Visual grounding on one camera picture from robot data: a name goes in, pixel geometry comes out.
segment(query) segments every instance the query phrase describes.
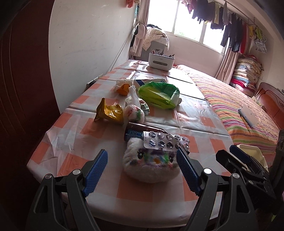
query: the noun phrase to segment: pill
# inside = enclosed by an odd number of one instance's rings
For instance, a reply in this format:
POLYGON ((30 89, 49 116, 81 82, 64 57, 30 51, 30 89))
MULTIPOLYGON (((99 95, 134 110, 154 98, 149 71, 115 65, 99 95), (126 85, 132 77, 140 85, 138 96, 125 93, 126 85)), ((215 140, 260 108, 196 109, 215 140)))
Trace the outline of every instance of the pill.
POLYGON ((162 140, 164 137, 165 137, 164 133, 159 132, 159 134, 158 134, 158 138, 162 140))
POLYGON ((177 141, 180 141, 180 139, 181 139, 180 135, 176 134, 176 135, 175 135, 175 139, 176 139, 177 141))
POLYGON ((181 139, 182 139, 183 141, 185 141, 185 142, 188 142, 188 141, 189 141, 188 138, 186 138, 186 137, 184 137, 184 136, 182 136, 181 139))
POLYGON ((152 146, 152 147, 155 147, 156 146, 156 141, 151 139, 149 140, 149 145, 152 146))
POLYGON ((153 131, 150 131, 150 132, 149 132, 149 136, 152 137, 152 138, 154 138, 154 137, 156 137, 156 134, 155 134, 153 131))
POLYGON ((166 137, 167 137, 168 140, 172 140, 172 139, 173 139, 173 136, 172 136, 172 134, 170 134, 170 133, 168 133, 168 134, 166 135, 166 137))
POLYGON ((175 145, 175 148, 176 148, 176 149, 179 149, 180 146, 181 146, 180 142, 177 142, 176 145, 175 145))
POLYGON ((167 148, 172 149, 174 144, 172 142, 167 142, 167 148))
POLYGON ((165 147, 165 145, 166 144, 162 140, 158 142, 158 146, 161 147, 161 148, 165 147))

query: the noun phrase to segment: white plastic bag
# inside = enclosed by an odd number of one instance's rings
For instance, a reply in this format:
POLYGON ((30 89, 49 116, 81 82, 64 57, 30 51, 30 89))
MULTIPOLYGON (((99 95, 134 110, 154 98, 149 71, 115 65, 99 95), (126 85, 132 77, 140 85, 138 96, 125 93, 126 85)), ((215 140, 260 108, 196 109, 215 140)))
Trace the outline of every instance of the white plastic bag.
POLYGON ((125 121, 144 123, 145 115, 140 108, 139 98, 136 94, 135 86, 129 87, 129 97, 126 98, 126 107, 123 110, 125 121))
POLYGON ((133 86, 133 79, 118 79, 116 81, 116 84, 114 86, 114 89, 117 90, 119 89, 123 84, 128 83, 129 86, 133 86))

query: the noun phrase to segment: white box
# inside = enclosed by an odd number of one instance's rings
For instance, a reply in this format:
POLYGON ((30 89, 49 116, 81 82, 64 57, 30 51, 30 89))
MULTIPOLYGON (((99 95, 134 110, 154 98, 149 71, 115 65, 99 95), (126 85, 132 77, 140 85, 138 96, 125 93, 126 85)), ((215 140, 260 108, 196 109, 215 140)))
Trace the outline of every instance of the white box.
POLYGON ((149 54, 149 66, 152 68, 169 71, 174 65, 175 58, 164 55, 149 54))

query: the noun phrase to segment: dark bottle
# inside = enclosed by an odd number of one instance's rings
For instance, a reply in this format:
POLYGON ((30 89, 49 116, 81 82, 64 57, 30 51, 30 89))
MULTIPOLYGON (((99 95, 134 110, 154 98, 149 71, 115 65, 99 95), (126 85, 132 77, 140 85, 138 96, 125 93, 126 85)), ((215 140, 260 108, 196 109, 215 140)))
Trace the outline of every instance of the dark bottle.
POLYGON ((124 133, 124 140, 128 142, 130 138, 143 139, 144 131, 162 132, 162 133, 168 134, 165 130, 158 128, 158 127, 153 127, 153 126, 140 124, 140 123, 128 122, 126 129, 125 129, 125 133, 124 133))

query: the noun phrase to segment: striped blanket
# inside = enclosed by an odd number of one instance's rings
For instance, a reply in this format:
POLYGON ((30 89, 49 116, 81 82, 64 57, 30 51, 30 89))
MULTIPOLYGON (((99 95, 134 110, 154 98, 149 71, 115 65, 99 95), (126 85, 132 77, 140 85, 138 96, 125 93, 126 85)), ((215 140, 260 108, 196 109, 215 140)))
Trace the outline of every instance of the striped blanket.
POLYGON ((268 166, 275 156, 279 129, 269 115, 251 98, 207 74, 184 65, 177 66, 184 70, 211 103, 234 144, 246 144, 259 147, 268 166), (238 113, 242 106, 248 106, 258 118, 254 128, 245 124, 238 113))

